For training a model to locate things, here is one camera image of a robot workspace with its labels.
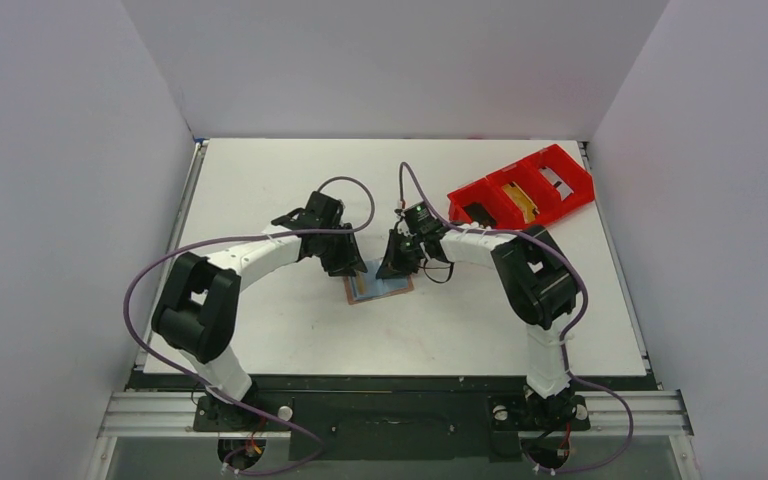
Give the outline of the brown leather card holder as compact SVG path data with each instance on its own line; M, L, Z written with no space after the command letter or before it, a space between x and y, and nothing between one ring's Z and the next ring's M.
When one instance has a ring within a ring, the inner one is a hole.
M350 305L409 293L414 289L411 277L379 279L376 277L381 259L367 260L367 271L344 277L347 302Z

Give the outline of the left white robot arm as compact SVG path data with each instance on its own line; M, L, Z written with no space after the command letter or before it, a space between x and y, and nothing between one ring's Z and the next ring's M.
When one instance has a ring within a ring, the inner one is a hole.
M341 201L314 191L305 206L274 219L253 240L208 254L183 253L171 268L151 319L152 330L190 362L221 399L219 416L232 429L251 427L258 402L231 346L240 294L273 271L319 259L331 277L367 270Z

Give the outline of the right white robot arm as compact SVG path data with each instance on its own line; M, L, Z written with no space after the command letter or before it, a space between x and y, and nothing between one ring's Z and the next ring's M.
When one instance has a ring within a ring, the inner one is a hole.
M526 324L526 418L548 427L564 412L560 394L570 386L562 332L572 322L580 282L548 231L449 225L420 202L402 211L389 231L376 277L408 277L436 260L450 270L458 263L494 270L514 314Z

